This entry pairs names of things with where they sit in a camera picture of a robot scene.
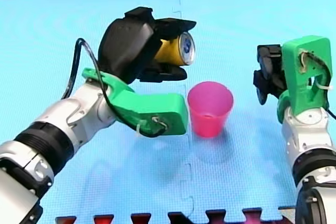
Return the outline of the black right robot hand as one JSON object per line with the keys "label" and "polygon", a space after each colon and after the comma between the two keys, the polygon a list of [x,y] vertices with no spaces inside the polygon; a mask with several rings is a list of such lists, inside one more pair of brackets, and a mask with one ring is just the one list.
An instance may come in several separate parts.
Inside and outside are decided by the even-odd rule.
{"label": "black right robot hand", "polygon": [[287,90],[281,46],[258,45],[257,61],[260,70],[254,71],[253,85],[256,87],[259,103],[264,105],[269,94],[278,99]]}

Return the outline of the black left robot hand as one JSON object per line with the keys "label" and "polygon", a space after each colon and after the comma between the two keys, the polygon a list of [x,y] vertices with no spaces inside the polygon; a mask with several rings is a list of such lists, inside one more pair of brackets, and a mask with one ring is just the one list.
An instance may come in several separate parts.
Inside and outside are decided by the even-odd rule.
{"label": "black left robot hand", "polygon": [[195,60],[190,34],[196,22],[178,18],[155,19],[149,7],[137,7],[114,20],[104,32],[98,49],[101,71],[127,84],[181,81],[185,66]]}

